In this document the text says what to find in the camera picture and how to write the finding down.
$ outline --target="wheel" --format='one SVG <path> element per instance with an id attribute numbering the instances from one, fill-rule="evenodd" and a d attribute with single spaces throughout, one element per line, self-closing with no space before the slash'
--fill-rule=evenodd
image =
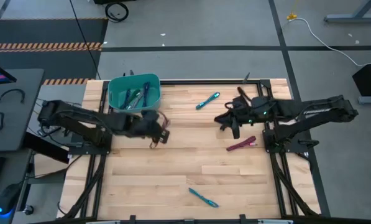
<path id="1" fill-rule="evenodd" d="M 25 205 L 25 209 L 22 211 L 25 215 L 31 215 L 34 213 L 34 207 L 31 205 Z"/>
<path id="2" fill-rule="evenodd" d="M 109 12 L 109 9 L 111 9 L 111 7 L 113 6 L 116 6 L 114 8 L 116 8 L 116 11 L 120 11 L 121 13 L 113 13 L 112 11 Z M 111 21 L 111 22 L 122 22 L 123 20 L 127 19 L 127 17 L 129 16 L 129 9 L 127 8 L 127 6 L 121 2 L 111 2 L 109 4 L 106 5 L 105 7 L 105 15 L 106 17 Z"/>

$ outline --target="hazard tape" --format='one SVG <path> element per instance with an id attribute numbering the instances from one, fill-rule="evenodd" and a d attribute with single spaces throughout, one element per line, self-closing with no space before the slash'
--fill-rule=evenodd
<path id="1" fill-rule="evenodd" d="M 88 80 L 94 80 L 94 78 L 58 78 L 58 79 L 46 79 L 43 85 L 83 85 L 87 84 Z"/>
<path id="2" fill-rule="evenodd" d="M 0 52 L 56 52 L 56 51 L 77 51 L 77 50 L 99 50 L 101 43 L 89 42 L 87 45 L 82 42 L 75 43 L 0 43 Z"/>
<path id="3" fill-rule="evenodd" d="M 92 20 L 92 19 L 108 19 L 107 17 L 85 17 L 85 18 L 78 18 L 79 20 Z M 0 21 L 26 21 L 26 20 L 75 20 L 75 18 L 4 18 L 0 19 Z"/>

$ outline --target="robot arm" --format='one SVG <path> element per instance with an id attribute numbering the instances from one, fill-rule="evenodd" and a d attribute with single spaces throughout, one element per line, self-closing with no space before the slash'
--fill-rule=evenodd
<path id="1" fill-rule="evenodd" d="M 215 122 L 222 124 L 221 129 L 230 127 L 234 139 L 239 138 L 239 127 L 243 124 L 265 123 L 273 121 L 297 122 L 291 125 L 280 124 L 275 127 L 275 141 L 281 142 L 294 137 L 297 133 L 309 130 L 328 122 L 352 121 L 358 112 L 349 100 L 342 95 L 323 100 L 297 101 L 278 100 L 268 96 L 250 99 L 238 87 L 240 96 L 226 103 L 228 111 L 215 117 Z"/>
<path id="2" fill-rule="evenodd" d="M 128 138 L 152 138 L 154 143 L 166 143 L 169 131 L 157 123 L 159 115 L 154 110 L 136 114 L 112 113 L 101 114 L 95 111 L 78 108 L 61 100 L 45 101 L 38 121 L 42 126 L 61 126 L 79 134 L 85 141 L 99 147 L 105 145 L 110 135 L 123 135 Z M 82 123 L 95 124 L 89 128 Z"/>

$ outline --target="gray floor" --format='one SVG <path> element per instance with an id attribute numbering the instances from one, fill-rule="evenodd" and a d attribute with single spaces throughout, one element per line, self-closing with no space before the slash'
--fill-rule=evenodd
<path id="1" fill-rule="evenodd" d="M 87 0 L 73 0 L 79 17 L 104 16 L 103 8 Z M 304 0 L 296 13 L 308 20 L 315 33 L 329 45 L 371 45 L 371 24 L 325 24 L 326 14 L 351 13 L 362 0 Z M 319 46 L 301 21 L 287 23 L 293 0 L 275 0 L 286 44 Z M 109 23 L 104 47 L 161 47 L 193 45 L 278 46 L 268 1 L 263 0 L 137 0 L 127 2 L 129 18 Z M 3 18 L 73 17 L 67 0 L 11 0 Z M 347 52 L 359 63 L 371 62 L 371 51 Z M 359 116 L 351 123 L 325 124 L 311 130 L 321 143 L 316 155 L 333 217 L 371 219 L 371 106 L 360 106 L 351 76 L 360 68 L 336 52 L 289 52 L 302 100 L 343 94 Z M 102 78 L 114 78 L 133 69 L 156 73 L 160 78 L 288 78 L 279 51 L 172 51 L 103 52 L 99 61 Z M 82 86 L 44 86 L 43 99 L 80 102 Z M 32 119 L 31 127 L 37 129 Z M 16 215 L 15 223 L 51 220 L 60 198 L 58 185 L 31 190 L 55 197 L 35 215 Z"/>

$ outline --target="wooden tabletop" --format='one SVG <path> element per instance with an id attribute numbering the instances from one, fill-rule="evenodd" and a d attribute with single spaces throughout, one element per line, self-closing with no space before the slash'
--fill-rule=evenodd
<path id="1" fill-rule="evenodd" d="M 275 98 L 291 98 L 285 79 L 271 79 L 271 84 Z M 87 83 L 83 108 L 98 110 L 102 86 L 103 81 Z M 130 215 L 136 215 L 138 220 L 235 219 L 239 214 L 247 218 L 280 218 L 271 162 L 262 139 L 263 124 L 244 125 L 240 139 L 233 139 L 231 129 L 221 131 L 220 124 L 213 121 L 227 111 L 224 103 L 238 95 L 238 86 L 162 86 L 160 110 L 171 120 L 168 142 L 149 149 L 150 139 L 114 136 L 106 159 L 98 220 L 128 220 Z M 249 97 L 258 96 L 256 85 L 241 87 Z M 216 91 L 221 93 L 218 99 L 195 110 L 198 103 Z M 253 135 L 257 146 L 226 151 L 226 147 Z M 291 153 L 287 156 L 295 189 L 319 213 L 308 162 Z M 83 156 L 67 172 L 60 201 L 64 212 L 85 187 L 88 162 L 89 156 Z M 219 208 L 189 193 L 188 187 L 218 203 Z M 291 213 L 287 192 L 283 191 L 287 212 Z"/>

